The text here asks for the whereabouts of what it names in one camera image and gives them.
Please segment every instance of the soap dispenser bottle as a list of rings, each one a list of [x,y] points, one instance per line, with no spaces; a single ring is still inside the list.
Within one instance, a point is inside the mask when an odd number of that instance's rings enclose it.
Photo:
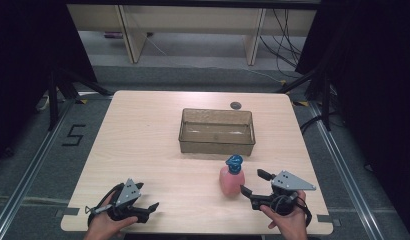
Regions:
[[[242,170],[243,158],[233,155],[226,161],[226,166],[220,170],[221,191],[227,197],[234,197],[240,193],[240,185],[245,184],[245,174]]]

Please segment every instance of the wooden table top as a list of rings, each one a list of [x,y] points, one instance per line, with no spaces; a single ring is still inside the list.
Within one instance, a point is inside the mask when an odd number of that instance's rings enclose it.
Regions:
[[[330,234],[331,223],[289,98],[284,94],[226,92],[117,92],[103,120],[83,172],[68,205],[80,208],[77,216],[64,216],[65,231],[87,231],[85,206],[93,207],[116,184],[132,178],[143,182],[135,206],[159,202],[146,224],[124,229],[138,233],[275,234],[270,219],[254,211],[248,198],[226,198],[220,191],[219,171],[228,155],[181,153],[178,141],[184,108],[230,110],[239,102],[251,111],[256,144],[244,156],[242,169],[253,194],[271,194],[269,182],[257,169],[278,174],[282,170],[312,183],[307,204],[313,220],[309,234]]]

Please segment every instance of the translucent brown container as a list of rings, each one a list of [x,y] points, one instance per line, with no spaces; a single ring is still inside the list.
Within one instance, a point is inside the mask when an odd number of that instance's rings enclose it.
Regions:
[[[179,142],[182,153],[250,156],[255,145],[252,113],[185,108]]]

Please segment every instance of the hand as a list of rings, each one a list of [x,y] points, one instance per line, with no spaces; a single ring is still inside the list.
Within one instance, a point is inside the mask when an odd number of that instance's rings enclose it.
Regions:
[[[102,206],[105,206],[109,203],[114,193],[110,194],[105,199]],[[106,240],[116,234],[120,235],[120,230],[122,228],[130,226],[131,224],[137,222],[137,220],[137,217],[129,217],[121,221],[114,221],[108,216],[108,213],[106,211],[102,212],[93,218],[92,222],[90,223],[89,229],[84,236],[84,240]]]
[[[305,192],[298,191],[298,197],[305,201]],[[298,199],[299,204],[304,204],[302,200]],[[261,205],[260,210],[273,220],[268,228],[273,229],[278,227],[283,237],[286,240],[306,240],[307,230],[305,225],[305,213],[298,206],[295,206],[293,211],[286,216],[281,216],[275,213],[270,207]]]

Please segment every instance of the blue bottle cap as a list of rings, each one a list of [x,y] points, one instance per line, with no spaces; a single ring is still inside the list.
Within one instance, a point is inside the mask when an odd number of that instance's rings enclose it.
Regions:
[[[229,166],[229,172],[233,175],[239,174],[242,169],[243,158],[240,155],[233,155],[227,159],[226,164]]]

